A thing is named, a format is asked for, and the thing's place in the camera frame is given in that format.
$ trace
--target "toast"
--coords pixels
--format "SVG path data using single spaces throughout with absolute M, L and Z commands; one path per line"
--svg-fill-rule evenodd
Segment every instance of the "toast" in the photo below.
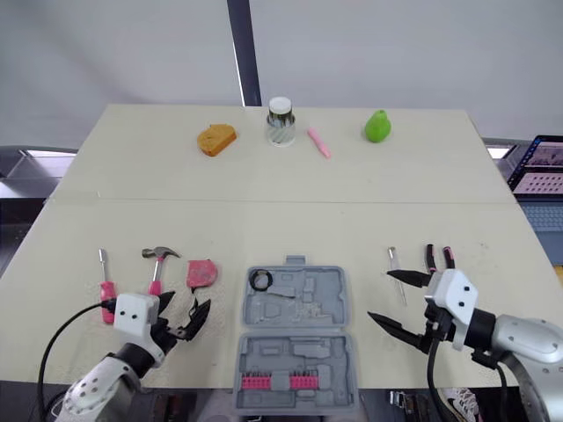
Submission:
M 216 156 L 237 139 L 235 128 L 231 125 L 210 125 L 209 129 L 197 137 L 201 151 L 208 156 Z

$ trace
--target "white wall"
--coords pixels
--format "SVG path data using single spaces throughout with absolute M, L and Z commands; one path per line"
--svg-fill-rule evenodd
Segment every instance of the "white wall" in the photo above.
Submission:
M 240 105 L 225 0 L 0 0 L 0 145 L 78 148 L 108 102 Z
M 251 0 L 262 102 L 461 108 L 483 136 L 563 134 L 560 0 Z

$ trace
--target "tool case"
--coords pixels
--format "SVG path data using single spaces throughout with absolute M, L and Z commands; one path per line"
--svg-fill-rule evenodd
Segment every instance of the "tool case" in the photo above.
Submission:
M 307 266 L 304 256 L 288 256 L 284 266 L 250 268 L 242 316 L 251 330 L 238 345 L 237 413 L 357 411 L 354 348 L 342 330 L 347 311 L 346 278 L 338 266 Z

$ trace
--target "black pole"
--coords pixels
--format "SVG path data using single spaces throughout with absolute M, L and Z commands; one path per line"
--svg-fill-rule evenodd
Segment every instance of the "black pole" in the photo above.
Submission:
M 246 106 L 262 106 L 249 0 L 227 0 L 238 76 Z

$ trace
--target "laptop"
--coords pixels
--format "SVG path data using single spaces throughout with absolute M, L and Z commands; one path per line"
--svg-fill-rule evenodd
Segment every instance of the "laptop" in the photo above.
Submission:
M 552 265 L 563 265 L 563 136 L 536 136 L 508 185 Z

